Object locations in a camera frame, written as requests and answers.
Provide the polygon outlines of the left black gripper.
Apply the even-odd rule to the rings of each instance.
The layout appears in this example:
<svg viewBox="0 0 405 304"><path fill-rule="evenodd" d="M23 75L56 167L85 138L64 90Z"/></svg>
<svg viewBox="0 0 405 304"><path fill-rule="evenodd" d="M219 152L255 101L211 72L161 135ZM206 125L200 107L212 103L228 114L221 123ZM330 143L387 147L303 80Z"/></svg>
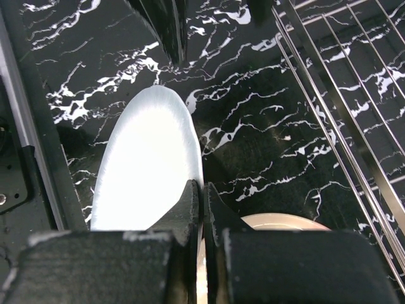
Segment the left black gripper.
<svg viewBox="0 0 405 304"><path fill-rule="evenodd" d="M271 30L273 1L129 1L172 65L210 60Z"/></svg>

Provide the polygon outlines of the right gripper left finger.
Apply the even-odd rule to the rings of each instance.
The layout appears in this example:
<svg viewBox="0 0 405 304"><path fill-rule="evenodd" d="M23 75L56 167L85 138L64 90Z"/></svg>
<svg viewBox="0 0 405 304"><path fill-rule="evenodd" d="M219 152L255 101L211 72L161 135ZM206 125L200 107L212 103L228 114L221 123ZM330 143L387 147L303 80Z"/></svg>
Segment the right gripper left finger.
<svg viewBox="0 0 405 304"><path fill-rule="evenodd" d="M195 303L199 186L146 231L47 231L29 237L2 303Z"/></svg>

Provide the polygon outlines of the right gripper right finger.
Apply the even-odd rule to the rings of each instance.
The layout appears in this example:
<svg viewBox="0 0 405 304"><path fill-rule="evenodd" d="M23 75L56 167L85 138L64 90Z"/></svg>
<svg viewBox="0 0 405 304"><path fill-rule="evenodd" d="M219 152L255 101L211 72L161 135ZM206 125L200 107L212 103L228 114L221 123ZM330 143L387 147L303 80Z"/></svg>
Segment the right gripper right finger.
<svg viewBox="0 0 405 304"><path fill-rule="evenodd" d="M348 231L257 231L204 187L210 303L398 303L374 248Z"/></svg>

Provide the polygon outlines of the white grey-rimmed plate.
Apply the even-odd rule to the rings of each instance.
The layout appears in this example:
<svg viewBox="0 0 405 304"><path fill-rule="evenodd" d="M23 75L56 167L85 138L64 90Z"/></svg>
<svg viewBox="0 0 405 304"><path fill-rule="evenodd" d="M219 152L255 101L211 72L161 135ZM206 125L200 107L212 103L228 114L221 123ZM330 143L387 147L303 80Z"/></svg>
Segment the white grey-rimmed plate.
<svg viewBox="0 0 405 304"><path fill-rule="evenodd" d="M191 115L172 89L138 93L103 154L92 202L93 231L170 231L185 246L187 301L197 301L202 236L201 149Z"/></svg>

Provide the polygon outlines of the chrome wire dish rack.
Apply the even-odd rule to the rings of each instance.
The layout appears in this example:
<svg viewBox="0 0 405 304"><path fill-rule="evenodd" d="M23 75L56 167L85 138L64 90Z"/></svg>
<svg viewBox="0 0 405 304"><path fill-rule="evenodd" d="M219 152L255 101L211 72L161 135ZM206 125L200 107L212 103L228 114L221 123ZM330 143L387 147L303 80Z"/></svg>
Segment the chrome wire dish rack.
<svg viewBox="0 0 405 304"><path fill-rule="evenodd" d="M277 1L276 42L404 296L404 2Z"/></svg>

